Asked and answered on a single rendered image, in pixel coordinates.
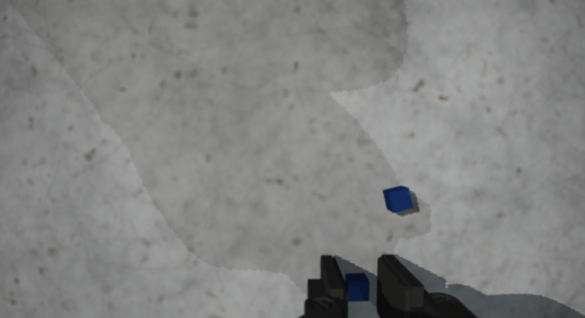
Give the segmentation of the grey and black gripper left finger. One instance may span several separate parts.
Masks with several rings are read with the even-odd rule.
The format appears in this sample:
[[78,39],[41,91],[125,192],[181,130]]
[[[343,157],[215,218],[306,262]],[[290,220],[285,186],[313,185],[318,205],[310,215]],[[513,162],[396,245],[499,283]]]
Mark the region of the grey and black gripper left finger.
[[321,255],[321,279],[308,279],[307,298],[298,318],[348,318],[348,290],[331,255]]

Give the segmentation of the small blue cube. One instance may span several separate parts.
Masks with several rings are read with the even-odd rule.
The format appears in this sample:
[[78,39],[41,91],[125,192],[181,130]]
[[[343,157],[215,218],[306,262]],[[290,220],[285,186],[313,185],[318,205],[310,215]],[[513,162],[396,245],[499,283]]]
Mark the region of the small blue cube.
[[387,210],[396,213],[413,208],[408,187],[396,186],[383,190]]
[[349,302],[369,302],[369,280],[365,273],[346,273]]

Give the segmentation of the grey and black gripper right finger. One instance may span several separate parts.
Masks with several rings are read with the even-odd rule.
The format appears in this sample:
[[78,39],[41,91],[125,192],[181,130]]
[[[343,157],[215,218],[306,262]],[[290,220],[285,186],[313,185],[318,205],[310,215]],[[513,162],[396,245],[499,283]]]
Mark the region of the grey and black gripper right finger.
[[377,311],[380,318],[477,318],[455,297],[428,293],[393,254],[378,258]]

